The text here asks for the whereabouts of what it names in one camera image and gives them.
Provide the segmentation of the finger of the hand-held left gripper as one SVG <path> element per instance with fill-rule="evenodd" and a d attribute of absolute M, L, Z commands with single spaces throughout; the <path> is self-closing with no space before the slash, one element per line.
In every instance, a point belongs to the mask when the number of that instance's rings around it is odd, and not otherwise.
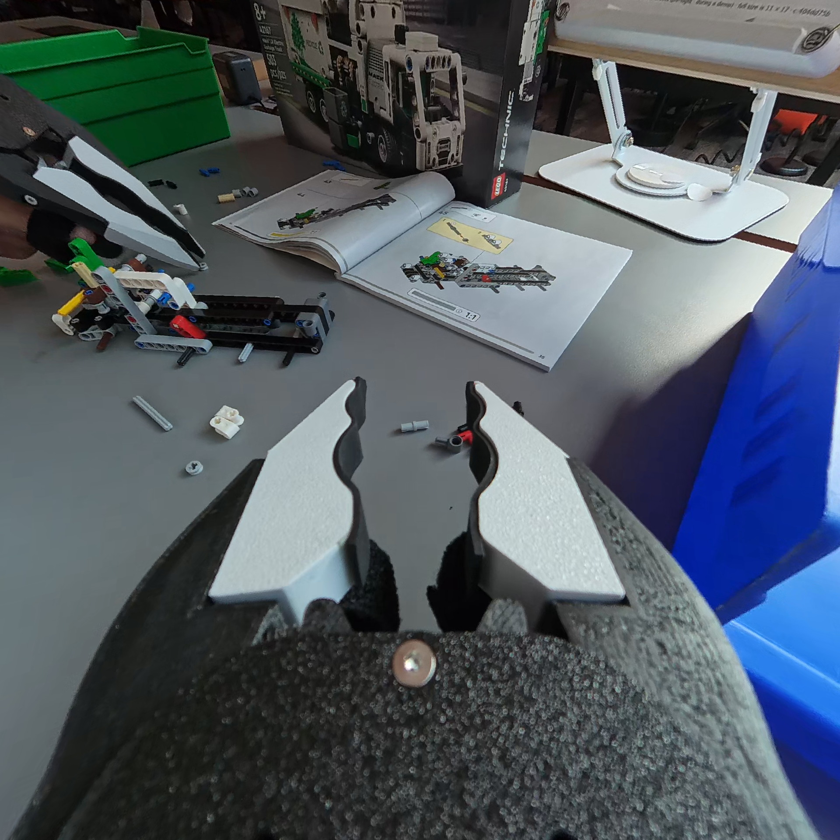
<path fill-rule="evenodd" d="M 68 143 L 66 162 L 69 172 L 83 178 L 111 204 L 139 217 L 156 231 L 172 237 L 189 256 L 205 256 L 205 249 L 146 182 L 139 180 L 89 142 L 77 136 L 72 138 Z"/>
<path fill-rule="evenodd" d="M 103 236 L 108 241 L 126 248 L 136 248 L 147 256 L 155 256 L 182 270 L 201 270 L 203 262 L 188 255 L 172 237 L 156 231 L 139 217 L 111 204 L 79 175 L 68 170 L 40 166 L 35 172 L 35 180 L 103 220 Z"/>

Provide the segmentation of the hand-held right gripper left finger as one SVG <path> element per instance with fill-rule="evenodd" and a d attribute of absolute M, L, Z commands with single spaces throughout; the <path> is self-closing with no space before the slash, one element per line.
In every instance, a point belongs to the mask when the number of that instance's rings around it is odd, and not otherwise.
<path fill-rule="evenodd" d="M 310 602 L 340 602 L 363 582 L 370 541 L 360 492 L 366 383 L 342 384 L 271 448 L 208 595 L 276 602 L 299 624 Z"/>

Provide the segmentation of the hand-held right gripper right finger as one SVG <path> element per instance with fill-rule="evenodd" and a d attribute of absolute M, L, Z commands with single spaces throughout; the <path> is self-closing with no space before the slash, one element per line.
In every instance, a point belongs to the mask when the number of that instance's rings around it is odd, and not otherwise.
<path fill-rule="evenodd" d="M 469 508 L 479 588 L 518 602 L 529 629 L 547 604 L 618 604 L 623 583 L 567 454 L 486 384 L 466 387 L 478 482 Z"/>

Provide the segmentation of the lego chassis assembly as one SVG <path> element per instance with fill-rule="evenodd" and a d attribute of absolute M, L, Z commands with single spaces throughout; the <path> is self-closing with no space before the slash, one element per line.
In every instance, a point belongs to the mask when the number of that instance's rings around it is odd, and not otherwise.
<path fill-rule="evenodd" d="M 200 295 L 183 279 L 151 268 L 143 254 L 116 269 L 103 265 L 81 238 L 70 242 L 70 252 L 80 289 L 52 321 L 99 351 L 126 332 L 138 349 L 177 353 L 180 366 L 216 347 L 237 349 L 241 363 L 253 350 L 281 352 L 287 366 L 297 354 L 319 354 L 333 327 L 324 292 L 303 304 Z"/>

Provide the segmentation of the grey lego axle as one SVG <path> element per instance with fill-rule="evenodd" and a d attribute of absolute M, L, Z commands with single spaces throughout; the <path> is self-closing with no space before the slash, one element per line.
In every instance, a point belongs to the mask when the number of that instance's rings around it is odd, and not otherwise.
<path fill-rule="evenodd" d="M 151 419 L 161 430 L 170 432 L 173 429 L 173 424 L 165 416 L 163 416 L 156 408 L 154 408 L 147 400 L 139 395 L 132 398 L 132 403 L 136 405 L 149 419 Z"/>

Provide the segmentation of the lego set box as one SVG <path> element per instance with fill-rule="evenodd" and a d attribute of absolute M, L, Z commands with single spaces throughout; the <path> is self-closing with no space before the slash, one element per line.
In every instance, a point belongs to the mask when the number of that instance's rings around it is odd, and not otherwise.
<path fill-rule="evenodd" d="M 491 207 L 522 183 L 556 2 L 265 1 L 288 140 L 384 175 L 438 172 Z"/>

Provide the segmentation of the person's left hand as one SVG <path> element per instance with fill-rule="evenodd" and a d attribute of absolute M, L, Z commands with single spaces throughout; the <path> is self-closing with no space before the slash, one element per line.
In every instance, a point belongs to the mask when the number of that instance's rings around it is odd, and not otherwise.
<path fill-rule="evenodd" d="M 27 231 L 34 208 L 1 195 L 1 258 L 24 260 L 36 253 Z"/>

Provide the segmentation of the green plastic storage bin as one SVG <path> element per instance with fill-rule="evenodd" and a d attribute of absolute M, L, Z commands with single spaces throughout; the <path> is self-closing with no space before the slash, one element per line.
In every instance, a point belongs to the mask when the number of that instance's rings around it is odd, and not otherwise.
<path fill-rule="evenodd" d="M 125 165 L 229 137 L 206 38 L 138 28 L 1 47 L 1 71 L 76 120 Z"/>

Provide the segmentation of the black power adapter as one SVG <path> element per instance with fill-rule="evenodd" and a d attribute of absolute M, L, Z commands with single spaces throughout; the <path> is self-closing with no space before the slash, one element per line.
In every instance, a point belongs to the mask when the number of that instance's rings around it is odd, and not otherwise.
<path fill-rule="evenodd" d="M 220 87 L 230 103 L 248 106 L 261 102 L 254 63 L 247 54 L 223 50 L 213 53 L 212 58 Z"/>

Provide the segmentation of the open instruction booklet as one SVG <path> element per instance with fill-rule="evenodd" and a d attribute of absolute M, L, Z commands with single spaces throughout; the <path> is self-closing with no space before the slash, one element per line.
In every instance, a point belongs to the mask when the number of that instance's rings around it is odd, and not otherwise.
<path fill-rule="evenodd" d="M 214 225 L 544 371 L 633 253 L 457 201 L 435 172 L 324 171 Z"/>

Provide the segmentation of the blue plastic storage bin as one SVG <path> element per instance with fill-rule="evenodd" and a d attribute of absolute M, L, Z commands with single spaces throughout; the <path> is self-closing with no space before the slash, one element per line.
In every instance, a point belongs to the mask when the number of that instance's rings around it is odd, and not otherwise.
<path fill-rule="evenodd" d="M 838 838 L 839 189 L 755 304 L 673 554 Z"/>

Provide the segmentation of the white folding stand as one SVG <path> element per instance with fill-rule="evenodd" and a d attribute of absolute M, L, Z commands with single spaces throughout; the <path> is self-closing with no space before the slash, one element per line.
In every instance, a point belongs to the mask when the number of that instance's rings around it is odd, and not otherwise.
<path fill-rule="evenodd" d="M 778 88 L 750 82 L 752 119 L 742 160 L 729 172 L 636 144 L 611 48 L 703 60 L 745 70 L 823 78 L 839 63 L 838 2 L 565 2 L 555 33 L 595 46 L 592 75 L 610 142 L 545 164 L 547 181 L 627 215 L 705 243 L 729 239 L 779 212 L 789 197 L 757 183 Z"/>

